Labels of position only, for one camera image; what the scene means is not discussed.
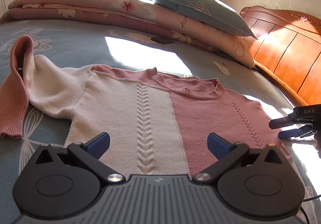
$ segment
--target folded quilt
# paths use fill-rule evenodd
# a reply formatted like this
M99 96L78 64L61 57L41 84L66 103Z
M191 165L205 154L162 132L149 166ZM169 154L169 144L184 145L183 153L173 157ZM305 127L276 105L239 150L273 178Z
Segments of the folded quilt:
M255 65L247 44L240 37L183 16L149 0L14 0L0 22L69 19L110 24L117 15L121 16L123 27L133 29L131 25L127 26L128 20L131 20L131 23L148 22L148 27L158 25L167 29L167 32L158 33L161 29L147 29L145 32L160 36L164 36L165 33L166 37L201 46L200 48L211 52L221 50L246 67L253 68Z

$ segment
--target pink and white sweater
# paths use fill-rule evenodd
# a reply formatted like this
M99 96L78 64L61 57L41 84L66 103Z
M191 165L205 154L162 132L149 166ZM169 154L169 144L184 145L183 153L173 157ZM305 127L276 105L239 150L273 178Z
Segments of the pink and white sweater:
M210 132L252 148L277 143L289 156L260 103L225 89L218 79L103 64L59 68L33 55L29 36L12 47L10 65L0 87L0 135L22 137L30 102L51 117L72 121L65 145L108 132L111 145L101 161L125 176L196 174L216 161L207 149Z

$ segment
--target metal screw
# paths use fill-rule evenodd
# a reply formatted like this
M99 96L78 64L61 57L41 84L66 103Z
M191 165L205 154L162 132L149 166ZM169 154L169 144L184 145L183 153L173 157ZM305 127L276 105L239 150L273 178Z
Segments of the metal screw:
M202 172L202 173L196 174L195 179L197 179L198 181L201 181L201 182L206 182L211 179L211 175L208 173Z
M123 176L118 174L118 173L113 173L108 175L107 180L109 180L110 182L119 182L123 179Z

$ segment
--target pillow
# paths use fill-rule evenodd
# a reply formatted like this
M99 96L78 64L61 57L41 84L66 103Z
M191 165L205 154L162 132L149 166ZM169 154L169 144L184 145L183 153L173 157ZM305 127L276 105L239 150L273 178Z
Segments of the pillow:
M243 18L219 0L152 0L154 3L235 36L254 36Z

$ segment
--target wooden headboard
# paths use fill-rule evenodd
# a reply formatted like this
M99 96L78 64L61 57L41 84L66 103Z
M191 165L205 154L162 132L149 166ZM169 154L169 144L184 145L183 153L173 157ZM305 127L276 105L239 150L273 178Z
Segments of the wooden headboard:
M321 20L260 6L240 15L258 38L244 41L262 74L297 106L321 103Z

